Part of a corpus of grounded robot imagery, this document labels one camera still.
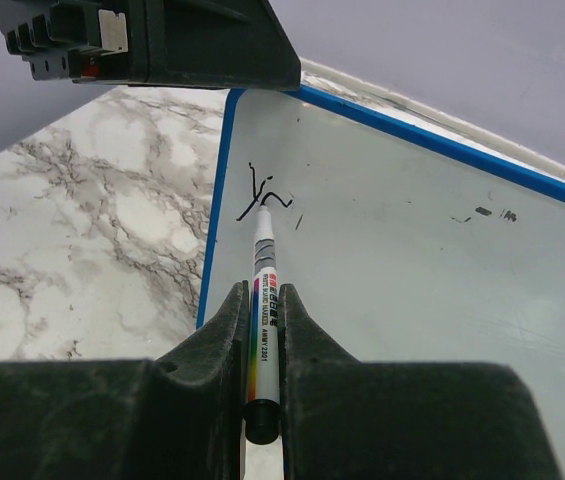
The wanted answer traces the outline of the white whiteboard marker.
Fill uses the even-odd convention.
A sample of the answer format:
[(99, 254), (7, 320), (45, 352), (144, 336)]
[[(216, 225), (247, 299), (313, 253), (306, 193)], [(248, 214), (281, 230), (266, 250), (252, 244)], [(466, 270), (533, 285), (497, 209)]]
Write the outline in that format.
[(268, 445), (279, 436), (280, 387), (275, 237), (271, 213), (257, 212), (251, 292), (249, 371), (244, 419), (246, 439)]

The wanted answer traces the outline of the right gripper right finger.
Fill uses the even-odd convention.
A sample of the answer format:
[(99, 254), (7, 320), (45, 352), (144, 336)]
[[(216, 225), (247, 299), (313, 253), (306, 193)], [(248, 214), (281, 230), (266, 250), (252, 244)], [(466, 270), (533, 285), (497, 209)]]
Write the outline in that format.
[(288, 479), (559, 479), (530, 390), (485, 362), (368, 363), (280, 294)]

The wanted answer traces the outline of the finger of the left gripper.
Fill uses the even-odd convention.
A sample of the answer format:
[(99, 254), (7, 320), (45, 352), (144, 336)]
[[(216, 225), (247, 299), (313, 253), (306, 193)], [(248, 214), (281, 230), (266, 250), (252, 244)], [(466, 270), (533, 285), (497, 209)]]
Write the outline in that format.
[(301, 62), (261, 0), (0, 1), (36, 81), (294, 91)]

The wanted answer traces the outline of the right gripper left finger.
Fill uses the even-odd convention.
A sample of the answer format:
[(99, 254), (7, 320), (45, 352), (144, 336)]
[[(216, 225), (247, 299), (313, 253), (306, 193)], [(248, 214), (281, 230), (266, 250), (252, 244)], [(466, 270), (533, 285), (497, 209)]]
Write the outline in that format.
[(0, 479), (240, 479), (249, 288), (156, 360), (0, 362)]

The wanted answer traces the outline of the blue framed whiteboard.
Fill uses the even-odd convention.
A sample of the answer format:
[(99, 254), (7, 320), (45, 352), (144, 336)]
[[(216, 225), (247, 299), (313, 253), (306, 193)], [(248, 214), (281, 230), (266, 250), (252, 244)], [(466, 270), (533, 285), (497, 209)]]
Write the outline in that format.
[(565, 474), (565, 182), (303, 87), (227, 97), (197, 318), (277, 270), (362, 360), (476, 360), (531, 389)]

